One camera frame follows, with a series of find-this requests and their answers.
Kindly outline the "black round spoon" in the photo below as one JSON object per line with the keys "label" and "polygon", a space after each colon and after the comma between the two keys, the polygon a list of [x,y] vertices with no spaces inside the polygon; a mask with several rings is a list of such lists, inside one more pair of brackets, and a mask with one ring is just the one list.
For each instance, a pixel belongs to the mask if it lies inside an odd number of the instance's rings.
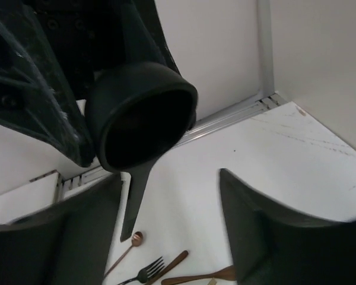
{"label": "black round spoon", "polygon": [[197,89],[155,62],[118,66],[91,89],[84,115],[100,165],[131,176],[120,241],[132,235],[153,165],[192,126],[197,104]]}

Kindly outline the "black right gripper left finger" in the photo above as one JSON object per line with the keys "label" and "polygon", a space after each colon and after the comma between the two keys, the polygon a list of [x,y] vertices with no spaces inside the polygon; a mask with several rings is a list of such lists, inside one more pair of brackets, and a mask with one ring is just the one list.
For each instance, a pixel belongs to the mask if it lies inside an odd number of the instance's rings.
{"label": "black right gripper left finger", "polygon": [[0,224],[0,284],[101,284],[120,206],[122,180]]}

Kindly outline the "black fork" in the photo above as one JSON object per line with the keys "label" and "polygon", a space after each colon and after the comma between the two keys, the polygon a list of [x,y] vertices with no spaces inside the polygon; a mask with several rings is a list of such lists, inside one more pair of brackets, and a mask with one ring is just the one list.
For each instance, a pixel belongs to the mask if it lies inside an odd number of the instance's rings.
{"label": "black fork", "polygon": [[146,282],[152,280],[152,278],[156,277],[157,274],[160,273],[164,268],[165,268],[165,266],[164,266],[163,257],[159,257],[154,262],[152,262],[149,265],[147,265],[146,267],[142,268],[138,272],[136,277],[125,280],[125,281],[119,283],[118,285],[126,285],[133,281],[137,281],[141,284],[145,284]]}

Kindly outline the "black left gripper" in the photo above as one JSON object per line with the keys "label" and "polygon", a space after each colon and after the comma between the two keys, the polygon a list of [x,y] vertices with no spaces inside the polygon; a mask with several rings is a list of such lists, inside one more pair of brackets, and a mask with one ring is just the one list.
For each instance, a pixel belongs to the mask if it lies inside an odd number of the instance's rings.
{"label": "black left gripper", "polygon": [[95,74],[143,61],[178,70],[156,4],[33,1],[32,7],[0,1],[0,125],[88,167],[95,151],[76,100],[87,97]]}

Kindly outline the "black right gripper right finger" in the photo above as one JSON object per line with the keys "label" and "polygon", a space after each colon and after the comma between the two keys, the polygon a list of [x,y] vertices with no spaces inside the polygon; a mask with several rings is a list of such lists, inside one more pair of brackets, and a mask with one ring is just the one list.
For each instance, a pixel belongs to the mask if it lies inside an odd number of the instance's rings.
{"label": "black right gripper right finger", "polygon": [[238,284],[356,284],[356,220],[301,213],[228,169],[219,189]]}

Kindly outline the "small copper ridged spoon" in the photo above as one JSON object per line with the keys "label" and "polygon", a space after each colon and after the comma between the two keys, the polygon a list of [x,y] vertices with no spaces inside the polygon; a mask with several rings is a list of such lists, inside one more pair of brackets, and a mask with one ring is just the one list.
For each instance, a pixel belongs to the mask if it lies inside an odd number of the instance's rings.
{"label": "small copper ridged spoon", "polygon": [[111,265],[111,267],[104,273],[104,278],[106,278],[115,267],[119,265],[119,263],[124,259],[127,254],[136,247],[139,247],[144,242],[144,235],[142,232],[137,231],[131,237],[131,245],[130,247]]}

